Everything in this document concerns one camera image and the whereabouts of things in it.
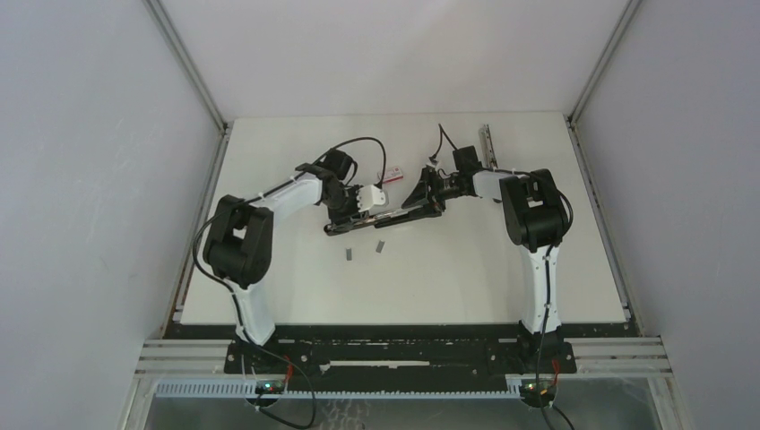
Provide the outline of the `black stapler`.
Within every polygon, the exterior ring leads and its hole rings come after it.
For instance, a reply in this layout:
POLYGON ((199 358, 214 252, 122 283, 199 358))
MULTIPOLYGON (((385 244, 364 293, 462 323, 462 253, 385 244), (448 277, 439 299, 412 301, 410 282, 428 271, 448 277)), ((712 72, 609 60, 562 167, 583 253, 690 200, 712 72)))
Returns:
POLYGON ((421 219, 411 219, 410 218, 410 211, 414 210, 412 209, 398 209, 398 210, 392 210, 392 211, 385 211, 380 212, 375 215, 370 215, 368 213, 368 218, 360 221, 355 225, 354 228, 329 228, 329 224, 326 224, 324 226, 324 233, 329 237, 335 237, 338 235, 349 233, 350 231, 362 229, 362 228, 389 228, 392 226, 421 220, 421 219))

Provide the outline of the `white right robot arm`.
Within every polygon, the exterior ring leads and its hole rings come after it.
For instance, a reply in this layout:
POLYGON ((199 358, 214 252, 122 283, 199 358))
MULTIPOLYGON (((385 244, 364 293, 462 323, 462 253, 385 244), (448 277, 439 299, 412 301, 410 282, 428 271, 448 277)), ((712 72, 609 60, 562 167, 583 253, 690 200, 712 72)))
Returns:
POLYGON ((464 196, 497 200, 502 205, 505 230, 522 248, 526 274, 522 333, 541 337, 556 331, 558 317, 557 255, 572 227, 572 206, 548 169, 531 172, 485 168, 474 147, 453 151, 455 171, 444 176, 432 166, 422 169, 419 181, 402 203, 411 219, 433 218, 445 202, 464 196))

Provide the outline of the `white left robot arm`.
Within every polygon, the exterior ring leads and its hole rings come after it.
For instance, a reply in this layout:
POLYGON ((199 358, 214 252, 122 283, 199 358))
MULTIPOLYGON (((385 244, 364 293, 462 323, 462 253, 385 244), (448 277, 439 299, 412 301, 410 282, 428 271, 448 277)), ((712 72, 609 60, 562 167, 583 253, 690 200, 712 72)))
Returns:
POLYGON ((198 233, 202 248, 195 248, 199 270, 227 288, 237 315, 236 332, 251 343, 245 360, 260 374, 279 364, 279 348, 268 340, 275 323, 268 309, 263 281, 272 262, 274 230, 289 216, 308 206, 328 210, 324 233, 337 236, 359 228, 387 196, 381 183, 346 185, 342 162, 348 156, 329 150, 325 161, 303 163, 286 181, 249 199, 223 196, 216 211, 198 233))

